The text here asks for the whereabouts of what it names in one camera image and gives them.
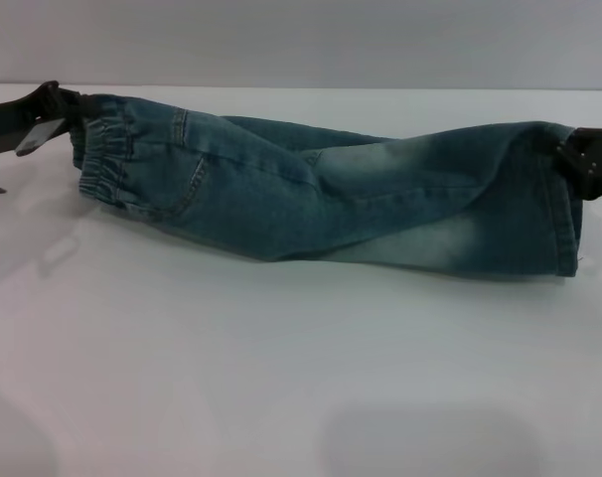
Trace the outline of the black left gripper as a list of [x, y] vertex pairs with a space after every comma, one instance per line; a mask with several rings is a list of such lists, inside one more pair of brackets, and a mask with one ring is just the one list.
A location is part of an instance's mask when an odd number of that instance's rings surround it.
[[47, 81], [30, 94], [0, 103], [0, 154], [18, 157], [33, 153], [61, 134], [61, 112], [66, 120], [95, 117], [91, 96]]

